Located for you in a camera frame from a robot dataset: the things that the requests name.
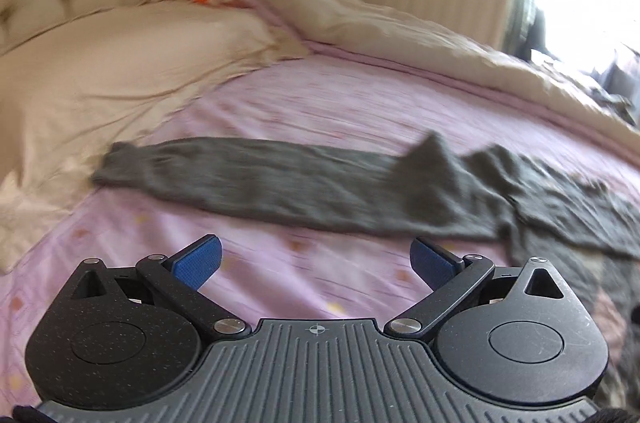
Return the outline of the grey argyle knit sweater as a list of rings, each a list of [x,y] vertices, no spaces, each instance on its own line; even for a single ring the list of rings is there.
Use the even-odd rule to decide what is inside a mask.
[[[437,134],[401,156],[275,140],[117,143],[91,177],[219,215],[375,237],[502,242],[550,259],[589,310],[639,311],[639,208],[599,180]]]

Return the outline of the beige pillow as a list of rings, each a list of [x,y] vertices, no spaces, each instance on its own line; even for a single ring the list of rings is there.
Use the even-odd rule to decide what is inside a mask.
[[[84,200],[111,144],[306,47],[250,9],[160,2],[80,18],[1,58],[1,268]]]

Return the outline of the pink patterned bed sheet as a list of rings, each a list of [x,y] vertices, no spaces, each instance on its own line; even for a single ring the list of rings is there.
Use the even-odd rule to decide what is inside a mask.
[[[34,403],[29,336],[87,257],[128,267],[212,233],[204,292],[248,323],[374,318],[426,293],[418,235],[549,258],[608,343],[605,406],[639,406],[639,135],[453,76],[427,27],[314,38],[264,0],[91,14],[1,58],[1,406]]]

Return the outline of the cream folded duvet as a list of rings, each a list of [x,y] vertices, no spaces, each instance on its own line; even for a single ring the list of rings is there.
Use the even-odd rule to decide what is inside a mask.
[[[303,38],[506,93],[603,143],[639,153],[639,131],[561,76],[440,24],[360,0],[264,0]]]

